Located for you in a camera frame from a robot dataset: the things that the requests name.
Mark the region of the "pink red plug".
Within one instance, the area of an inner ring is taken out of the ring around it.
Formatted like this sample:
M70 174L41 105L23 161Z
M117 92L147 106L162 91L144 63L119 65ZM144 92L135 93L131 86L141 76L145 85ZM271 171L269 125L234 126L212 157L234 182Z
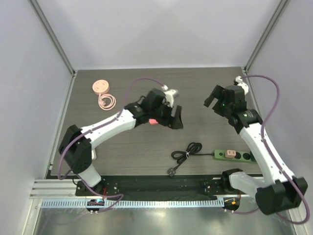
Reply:
M156 125L156 124L158 124L158 122L157 122L155 119L149 119L149 123L150 123L151 125Z

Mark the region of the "green power strip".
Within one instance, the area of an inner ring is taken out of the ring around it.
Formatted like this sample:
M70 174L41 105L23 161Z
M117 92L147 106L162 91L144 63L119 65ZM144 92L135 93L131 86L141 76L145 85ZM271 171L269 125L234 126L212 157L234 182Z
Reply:
M254 159L251 152L242 152L235 150L215 150L213 153L213 158L218 161L230 161L230 162L239 162L239 163L251 163L255 164L256 160Z

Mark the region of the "pink round power socket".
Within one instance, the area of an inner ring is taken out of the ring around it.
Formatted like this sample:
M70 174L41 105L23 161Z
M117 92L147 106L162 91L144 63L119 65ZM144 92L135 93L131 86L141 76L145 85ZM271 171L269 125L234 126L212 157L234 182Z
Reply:
M92 85L92 90L97 95L107 94L110 90L110 85L107 80L97 80Z

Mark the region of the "white triangular power socket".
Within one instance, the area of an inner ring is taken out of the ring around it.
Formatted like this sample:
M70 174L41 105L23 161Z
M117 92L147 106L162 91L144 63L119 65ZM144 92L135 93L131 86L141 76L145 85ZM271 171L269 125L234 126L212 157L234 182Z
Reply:
M97 158L95 149L91 151L91 158L93 161L96 160L96 158Z

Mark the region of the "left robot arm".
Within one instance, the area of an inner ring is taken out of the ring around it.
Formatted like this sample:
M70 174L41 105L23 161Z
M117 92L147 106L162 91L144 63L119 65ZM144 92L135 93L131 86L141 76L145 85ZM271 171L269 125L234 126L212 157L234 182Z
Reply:
M70 126L59 146L61 161L79 176L88 192L97 196L103 192L104 179L92 163L92 151L101 143L154 119L171 129L182 129L181 106L174 106L178 91L153 88L139 101L129 103L117 114L86 127Z

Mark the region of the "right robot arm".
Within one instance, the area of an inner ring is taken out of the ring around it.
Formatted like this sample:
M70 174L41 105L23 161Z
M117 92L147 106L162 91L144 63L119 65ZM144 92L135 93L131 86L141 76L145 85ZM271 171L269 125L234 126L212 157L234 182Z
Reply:
M213 106L214 112L225 117L248 145L262 172L263 180L257 180L241 169L234 168L222 173L221 189L228 194L239 190L253 197L265 215L297 208L308 184L303 177L297 178L284 164L262 130L263 120L260 115L256 110L246 107L245 95L241 86L223 88L217 85L204 105L209 107L217 99Z

